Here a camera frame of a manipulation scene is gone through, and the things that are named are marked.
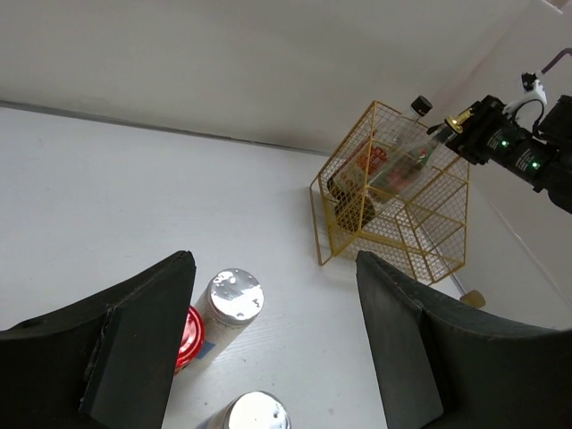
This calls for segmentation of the gold spout oil bottle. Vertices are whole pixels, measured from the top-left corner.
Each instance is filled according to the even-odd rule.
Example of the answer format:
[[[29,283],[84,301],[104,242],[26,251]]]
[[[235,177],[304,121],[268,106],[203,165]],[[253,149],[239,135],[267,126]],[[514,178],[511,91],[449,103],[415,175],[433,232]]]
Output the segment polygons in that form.
[[[403,196],[429,173],[435,150],[458,137],[463,124],[473,115],[474,110],[468,108],[461,114],[448,116],[443,123],[429,129],[426,137],[399,146],[389,163],[368,183],[370,198],[384,205],[396,196]]]

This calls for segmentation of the black cap vinegar bottle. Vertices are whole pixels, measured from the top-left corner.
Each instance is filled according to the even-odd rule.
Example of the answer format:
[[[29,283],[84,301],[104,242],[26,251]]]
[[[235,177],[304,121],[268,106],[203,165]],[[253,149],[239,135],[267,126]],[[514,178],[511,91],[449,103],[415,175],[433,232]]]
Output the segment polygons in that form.
[[[399,150],[415,136],[416,124],[432,108],[424,96],[416,97],[400,114],[389,114],[381,104],[374,104],[372,125],[326,182],[338,200],[334,213],[341,228],[355,232],[374,219],[375,207],[367,187],[379,173],[389,171]]]

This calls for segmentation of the red lid sauce jar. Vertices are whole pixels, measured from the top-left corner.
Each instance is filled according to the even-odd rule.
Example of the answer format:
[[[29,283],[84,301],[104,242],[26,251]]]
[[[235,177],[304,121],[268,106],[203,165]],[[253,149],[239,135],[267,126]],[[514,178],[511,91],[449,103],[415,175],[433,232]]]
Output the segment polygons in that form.
[[[197,356],[205,341],[206,329],[200,313],[190,306],[181,338],[174,374],[179,374]]]

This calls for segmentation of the silver lid shaker tall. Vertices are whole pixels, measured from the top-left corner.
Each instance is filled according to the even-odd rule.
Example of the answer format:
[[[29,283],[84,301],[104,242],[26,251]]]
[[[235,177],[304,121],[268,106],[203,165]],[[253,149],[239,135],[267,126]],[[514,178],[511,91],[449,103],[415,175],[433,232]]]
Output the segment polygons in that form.
[[[196,301],[205,327],[205,339],[194,366],[214,361],[259,316],[265,296],[257,278],[239,268],[219,272]]]

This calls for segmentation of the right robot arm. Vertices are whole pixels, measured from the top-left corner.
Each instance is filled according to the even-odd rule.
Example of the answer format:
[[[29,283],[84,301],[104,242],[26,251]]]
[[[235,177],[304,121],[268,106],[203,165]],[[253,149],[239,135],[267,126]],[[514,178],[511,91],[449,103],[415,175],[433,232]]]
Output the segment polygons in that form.
[[[462,132],[445,146],[469,163],[502,166],[558,208],[571,211],[571,96],[562,95],[528,130],[497,97],[473,103]]]

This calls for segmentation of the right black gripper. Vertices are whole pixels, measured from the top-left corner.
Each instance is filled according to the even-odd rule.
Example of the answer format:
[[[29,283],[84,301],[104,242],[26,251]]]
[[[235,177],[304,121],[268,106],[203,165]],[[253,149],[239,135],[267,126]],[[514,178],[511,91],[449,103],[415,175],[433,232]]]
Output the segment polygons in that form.
[[[514,114],[497,97],[486,96],[444,122],[444,146],[473,165],[510,166],[514,156]]]

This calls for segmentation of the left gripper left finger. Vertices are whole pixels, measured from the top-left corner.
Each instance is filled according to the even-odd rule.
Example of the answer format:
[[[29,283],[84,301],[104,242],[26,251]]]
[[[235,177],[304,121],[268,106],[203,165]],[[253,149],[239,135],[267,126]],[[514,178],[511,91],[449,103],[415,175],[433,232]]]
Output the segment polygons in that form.
[[[196,276],[191,252],[1,332],[3,428],[159,428]]]

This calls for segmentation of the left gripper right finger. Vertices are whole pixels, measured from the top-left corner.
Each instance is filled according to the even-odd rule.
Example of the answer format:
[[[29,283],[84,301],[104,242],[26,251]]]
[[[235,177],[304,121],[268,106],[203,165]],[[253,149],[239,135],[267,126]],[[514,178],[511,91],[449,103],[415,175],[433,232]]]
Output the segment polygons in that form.
[[[473,308],[368,251],[356,264],[390,428],[570,427],[570,331]]]

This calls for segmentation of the silver lid shaker blue label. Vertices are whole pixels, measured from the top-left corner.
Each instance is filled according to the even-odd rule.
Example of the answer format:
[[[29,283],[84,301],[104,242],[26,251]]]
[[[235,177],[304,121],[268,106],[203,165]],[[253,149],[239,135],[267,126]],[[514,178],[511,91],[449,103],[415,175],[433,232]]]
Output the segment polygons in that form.
[[[200,429],[291,429],[282,402],[266,391],[241,394],[198,425]]]

